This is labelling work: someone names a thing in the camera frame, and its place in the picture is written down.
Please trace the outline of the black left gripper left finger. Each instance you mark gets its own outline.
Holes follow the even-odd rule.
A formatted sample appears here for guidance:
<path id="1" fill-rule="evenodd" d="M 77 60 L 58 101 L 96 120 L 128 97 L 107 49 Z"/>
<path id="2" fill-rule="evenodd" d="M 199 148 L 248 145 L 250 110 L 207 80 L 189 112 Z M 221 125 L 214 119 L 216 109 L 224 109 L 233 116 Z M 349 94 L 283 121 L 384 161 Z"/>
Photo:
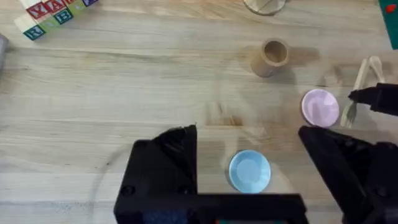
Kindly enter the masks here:
<path id="1" fill-rule="evenodd" d="M 190 223 L 184 208 L 135 208 L 139 198 L 195 195 L 197 187 L 197 127 L 171 128 L 153 139 L 137 140 L 131 149 L 114 205 L 118 223 Z"/>

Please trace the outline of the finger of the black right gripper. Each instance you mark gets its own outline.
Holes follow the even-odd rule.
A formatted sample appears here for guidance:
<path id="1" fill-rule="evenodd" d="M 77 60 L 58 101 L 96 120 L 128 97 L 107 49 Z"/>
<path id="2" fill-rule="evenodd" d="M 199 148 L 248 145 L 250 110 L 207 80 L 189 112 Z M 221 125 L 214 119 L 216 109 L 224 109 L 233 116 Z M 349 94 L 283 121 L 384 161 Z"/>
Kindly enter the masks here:
<path id="1" fill-rule="evenodd" d="M 371 111 L 397 116 L 397 84 L 377 83 L 376 86 L 353 90 L 348 98 L 355 103 L 369 105 Z"/>

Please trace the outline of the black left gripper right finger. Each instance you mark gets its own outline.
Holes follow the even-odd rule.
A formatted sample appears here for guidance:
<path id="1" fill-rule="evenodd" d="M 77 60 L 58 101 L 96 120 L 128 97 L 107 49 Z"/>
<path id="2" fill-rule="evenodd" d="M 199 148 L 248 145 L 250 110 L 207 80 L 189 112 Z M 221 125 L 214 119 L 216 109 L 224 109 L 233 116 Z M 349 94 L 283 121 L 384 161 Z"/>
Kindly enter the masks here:
<path id="1" fill-rule="evenodd" d="M 397 145 L 302 126 L 298 135 L 343 213 L 343 223 L 397 223 Z"/>

